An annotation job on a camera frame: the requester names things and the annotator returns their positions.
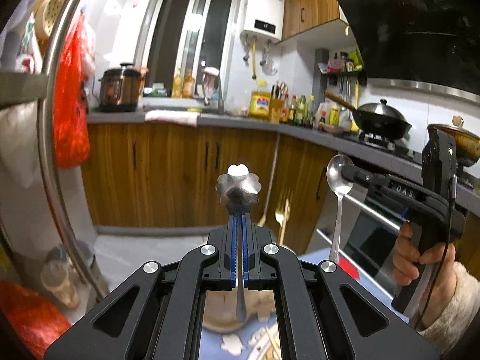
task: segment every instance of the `dish towel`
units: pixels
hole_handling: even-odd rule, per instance
[[[145,114],[145,122],[162,121],[197,127],[197,120],[200,113],[188,111],[168,111],[156,109]]]

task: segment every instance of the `black range hood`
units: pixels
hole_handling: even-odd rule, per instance
[[[480,9],[467,0],[338,2],[373,82],[480,101]]]

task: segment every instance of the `metal screw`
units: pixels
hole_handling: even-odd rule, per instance
[[[158,264],[156,262],[153,262],[153,261],[147,262],[143,266],[143,271],[147,272],[148,274],[155,273],[156,271],[158,271]]]
[[[266,254],[276,254],[278,253],[278,246],[274,244],[268,244],[263,247],[263,251]]]
[[[203,245],[200,252],[206,256],[210,256],[211,254],[214,254],[216,250],[217,248],[213,245]]]
[[[337,269],[337,266],[335,265],[335,263],[333,261],[324,261],[320,265],[320,268],[322,269],[322,271],[332,273],[332,272],[335,271],[335,269]]]

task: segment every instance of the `hand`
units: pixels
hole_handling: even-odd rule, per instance
[[[393,256],[395,269],[392,276],[402,286],[408,286],[412,280],[419,276],[419,271],[413,263],[425,265],[439,263],[445,250],[445,243],[441,242],[420,255],[420,252],[410,242],[412,236],[413,230],[411,226],[408,223],[404,223],[400,227],[400,234],[395,242],[397,252]],[[455,293],[457,276],[453,271],[454,261],[455,246],[451,243],[448,245],[447,254],[431,293],[428,308],[422,318],[422,323],[426,328],[431,326],[442,315],[443,310],[445,310]],[[424,300],[426,300],[429,290],[430,288],[428,287],[423,294]]]

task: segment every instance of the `black cable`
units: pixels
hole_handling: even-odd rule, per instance
[[[440,264],[438,265],[438,269],[435,273],[435,277],[433,278],[433,281],[431,282],[431,287],[430,287],[430,290],[428,292],[427,301],[425,303],[425,306],[423,307],[423,311],[420,314],[420,318],[416,321],[416,323],[413,327],[415,330],[417,330],[417,325],[422,320],[423,316],[425,315],[425,312],[427,311],[427,307],[428,307],[428,304],[430,302],[431,294],[434,291],[435,284],[437,282],[437,278],[440,275],[440,270],[442,269],[443,262],[445,261],[445,257],[447,256],[448,246],[450,245],[450,233],[451,233],[451,230],[452,230],[452,216],[453,216],[453,210],[454,209],[455,209],[455,199],[452,198],[452,199],[450,199],[450,204],[448,206],[448,225],[447,225],[447,239],[446,239],[446,243],[445,243],[445,249],[443,250],[442,259],[440,260]]]

